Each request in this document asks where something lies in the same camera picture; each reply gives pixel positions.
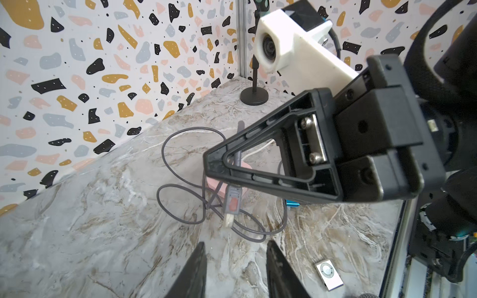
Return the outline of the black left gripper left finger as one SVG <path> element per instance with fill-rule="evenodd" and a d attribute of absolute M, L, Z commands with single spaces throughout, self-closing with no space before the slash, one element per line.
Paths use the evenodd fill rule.
<path fill-rule="evenodd" d="M 165 297 L 204 298 L 206 278 L 206 249 L 204 242 L 199 242 Z"/>

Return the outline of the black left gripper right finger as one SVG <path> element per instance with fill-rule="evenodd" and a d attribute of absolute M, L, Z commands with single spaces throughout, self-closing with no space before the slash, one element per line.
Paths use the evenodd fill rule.
<path fill-rule="evenodd" d="M 270 298 L 310 298 L 274 240 L 267 244 L 266 268 Z"/>

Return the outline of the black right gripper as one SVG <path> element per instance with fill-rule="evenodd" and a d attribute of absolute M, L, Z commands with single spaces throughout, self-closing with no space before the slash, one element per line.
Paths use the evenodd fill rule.
<path fill-rule="evenodd" d="M 367 63 L 335 97 L 344 201 L 412 199 L 442 186 L 445 170 L 400 59 Z"/>

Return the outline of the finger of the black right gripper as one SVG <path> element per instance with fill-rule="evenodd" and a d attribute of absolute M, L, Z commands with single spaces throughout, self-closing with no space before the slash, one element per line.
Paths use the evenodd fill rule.
<path fill-rule="evenodd" d="M 205 174 L 301 204 L 343 202 L 334 111 L 329 89 L 303 91 L 209 149 Z"/>

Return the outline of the silver mp3 player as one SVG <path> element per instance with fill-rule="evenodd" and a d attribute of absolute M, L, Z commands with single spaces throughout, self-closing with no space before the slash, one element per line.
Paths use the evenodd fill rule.
<path fill-rule="evenodd" d="M 328 291 L 332 291 L 344 285 L 331 260 L 320 261 L 315 264 L 315 267 Z"/>

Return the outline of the blue mp3 player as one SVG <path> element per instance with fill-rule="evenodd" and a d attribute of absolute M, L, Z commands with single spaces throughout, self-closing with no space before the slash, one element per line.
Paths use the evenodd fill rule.
<path fill-rule="evenodd" d="M 299 207 L 299 206 L 300 206 L 300 203 L 294 202 L 294 201 L 290 201 L 290 200 L 286 200 L 286 206 L 287 206 L 287 208 Z"/>

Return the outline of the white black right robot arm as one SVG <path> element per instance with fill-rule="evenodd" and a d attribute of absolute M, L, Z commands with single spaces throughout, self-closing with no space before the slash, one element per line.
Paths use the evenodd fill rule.
<path fill-rule="evenodd" d="M 477 22 L 436 66 L 424 49 L 457 5 L 445 1 L 406 58 L 371 55 L 354 72 L 323 47 L 332 23 L 308 1 L 260 18 L 254 56 L 297 95 L 208 150 L 207 176 L 302 204 L 421 201 L 409 252 L 452 283 L 477 249 Z"/>

